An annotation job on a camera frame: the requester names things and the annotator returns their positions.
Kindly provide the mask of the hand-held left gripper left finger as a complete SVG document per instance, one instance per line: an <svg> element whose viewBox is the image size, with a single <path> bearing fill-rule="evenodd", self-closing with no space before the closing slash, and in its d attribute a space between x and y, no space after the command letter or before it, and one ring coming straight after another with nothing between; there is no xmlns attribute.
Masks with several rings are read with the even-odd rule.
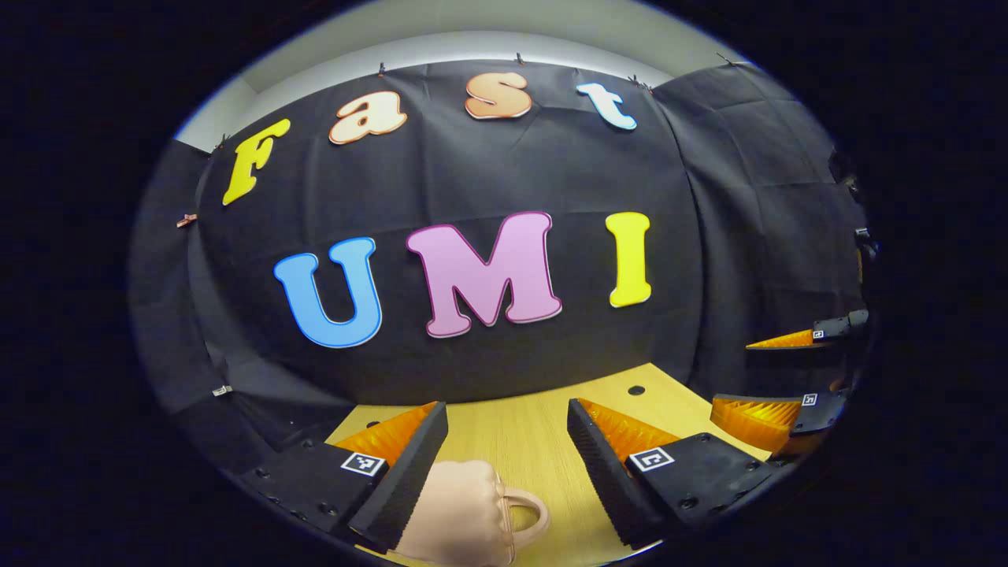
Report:
<svg viewBox="0 0 1008 567"><path fill-rule="evenodd" d="M337 444L306 440L239 476L242 487L328 541L395 549L449 433L430 402Z"/></svg>

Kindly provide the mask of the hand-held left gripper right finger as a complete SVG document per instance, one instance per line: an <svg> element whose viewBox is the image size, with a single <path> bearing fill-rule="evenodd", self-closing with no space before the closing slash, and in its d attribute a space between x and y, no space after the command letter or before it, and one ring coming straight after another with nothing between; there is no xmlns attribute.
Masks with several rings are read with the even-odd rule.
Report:
<svg viewBox="0 0 1008 567"><path fill-rule="evenodd" d="M585 398L566 430L620 541L639 550L727 520L772 484L776 466L717 435L677 438Z"/></svg>

